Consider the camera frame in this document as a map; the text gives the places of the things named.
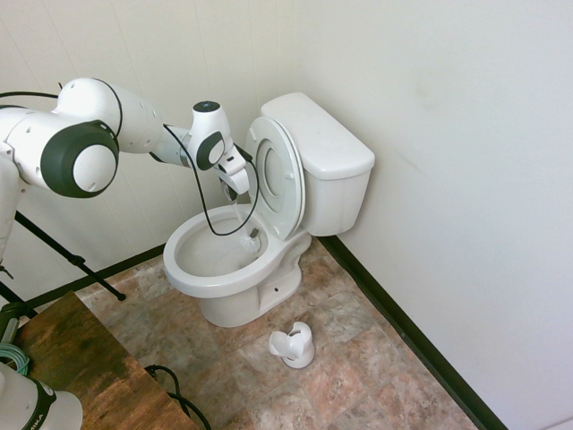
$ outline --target toilet seat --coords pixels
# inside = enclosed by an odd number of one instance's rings
[[[260,191],[255,210],[280,240],[289,237],[304,215],[304,172],[288,132],[273,119],[259,117],[247,133],[245,147],[259,173]],[[254,202],[256,178],[248,169],[249,195]]]

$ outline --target toilet tank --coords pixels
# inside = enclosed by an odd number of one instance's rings
[[[301,225],[313,236],[338,235],[356,222],[374,153],[303,93],[273,99],[263,116],[290,135],[304,168],[306,204]]]

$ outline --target tile floor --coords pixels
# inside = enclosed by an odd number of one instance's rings
[[[109,279],[124,302],[99,285],[77,294],[144,366],[173,369],[215,429],[475,429],[318,240],[300,264],[291,298],[234,329],[210,324],[195,298],[172,289],[160,257]],[[294,321],[309,324],[316,345],[302,370],[268,352],[270,333]]]

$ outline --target toilet base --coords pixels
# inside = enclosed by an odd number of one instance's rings
[[[298,260],[311,245],[311,235],[301,235],[285,253],[280,265],[256,286],[232,296],[200,298],[203,316],[219,327],[250,323],[291,297],[303,278]]]

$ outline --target toilet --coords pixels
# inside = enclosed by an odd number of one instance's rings
[[[261,249],[245,251],[240,232],[213,235],[201,213],[173,233],[163,253],[171,285],[198,297],[205,318],[221,327],[247,324],[296,292],[298,261],[311,235],[338,235],[355,224],[374,165],[372,151],[302,93],[266,103],[244,148],[260,182],[247,230],[259,230]],[[252,168],[248,174],[254,202]],[[238,205],[243,219],[251,209],[250,203]],[[230,205],[209,215],[217,231],[239,224]]]

